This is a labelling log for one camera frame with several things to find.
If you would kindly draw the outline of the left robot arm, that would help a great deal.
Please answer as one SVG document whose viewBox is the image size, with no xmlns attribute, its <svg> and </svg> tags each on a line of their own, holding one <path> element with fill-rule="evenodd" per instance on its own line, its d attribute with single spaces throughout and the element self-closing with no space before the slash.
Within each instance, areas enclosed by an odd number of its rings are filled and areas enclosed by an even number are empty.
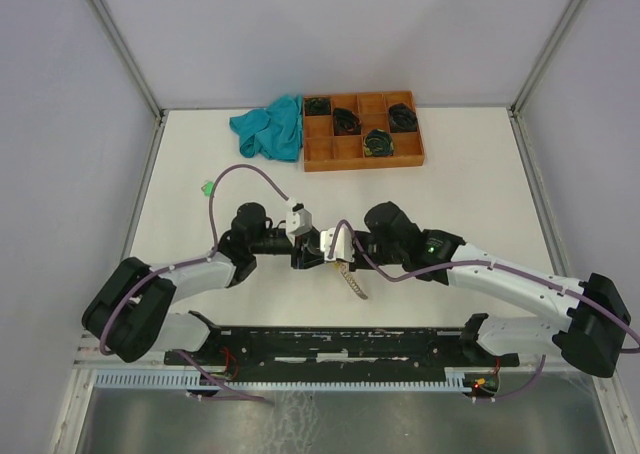
<svg viewBox="0 0 640 454">
<path fill-rule="evenodd" d="M 300 203 L 274 224 L 255 202 L 241 205 L 218 244 L 198 257 L 152 267 L 136 257 L 123 260 L 81 318 L 102 353 L 132 363 L 149 352 L 184 350 L 209 364 L 221 352 L 214 326 L 200 314 L 173 314 L 171 306 L 196 294 L 244 282 L 260 255 L 287 256 L 294 269 L 323 264 L 323 236 Z"/>
</svg>

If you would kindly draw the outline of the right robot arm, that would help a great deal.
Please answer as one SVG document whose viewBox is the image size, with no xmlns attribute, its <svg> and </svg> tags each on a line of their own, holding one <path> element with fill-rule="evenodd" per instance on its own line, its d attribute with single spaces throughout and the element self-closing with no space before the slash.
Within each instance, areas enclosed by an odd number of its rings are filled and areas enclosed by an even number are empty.
<svg viewBox="0 0 640 454">
<path fill-rule="evenodd" d="M 615 284 L 544 274 L 489 254 L 452 233 L 421 229 L 394 203 L 371 208 L 365 230 L 352 232 L 358 268 L 398 265 L 399 281 L 419 279 L 491 296 L 526 311 L 524 317 L 472 315 L 458 342 L 467 363 L 511 354 L 560 357 L 591 376 L 611 377 L 623 354 L 637 353 L 639 334 Z"/>
</svg>

